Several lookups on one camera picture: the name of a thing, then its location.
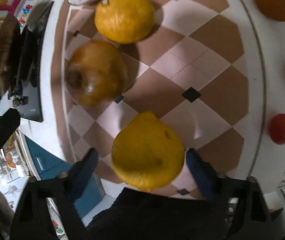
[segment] checkered tile floor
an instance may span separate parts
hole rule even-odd
[[[90,109],[73,102],[66,91],[68,124],[74,152],[81,159],[89,147],[100,154],[96,174],[122,183],[112,170],[114,138],[138,113],[152,111],[172,127],[184,146],[222,172],[238,166],[248,113],[246,60],[237,25],[221,13],[227,0],[150,0],[155,28],[137,44],[115,44],[136,81],[121,97]],[[66,62],[90,39],[106,40],[93,23],[94,9],[72,10]],[[186,166],[155,194],[199,199]]]

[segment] red fruit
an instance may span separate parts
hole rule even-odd
[[[274,143],[285,143],[285,114],[277,114],[270,120],[269,135]]]

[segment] stove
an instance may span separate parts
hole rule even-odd
[[[22,118],[42,122],[43,114],[40,96],[40,65],[44,34],[52,9],[51,2],[43,11],[30,31],[25,26],[21,34],[21,54],[16,75],[13,75],[8,99]]]

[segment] yellow lemon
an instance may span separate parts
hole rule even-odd
[[[120,44],[145,38],[154,22],[155,10],[148,0],[102,0],[95,13],[100,34]]]
[[[152,112],[144,112],[117,135],[111,157],[119,178],[151,191],[168,185],[180,173],[185,155],[175,132]]]

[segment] cabinet handle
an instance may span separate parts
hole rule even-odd
[[[36,156],[36,159],[37,159],[37,162],[38,162],[38,164],[39,164],[40,169],[43,171],[43,170],[44,170],[44,167],[43,167],[43,165],[42,165],[42,163],[41,163],[39,157]]]

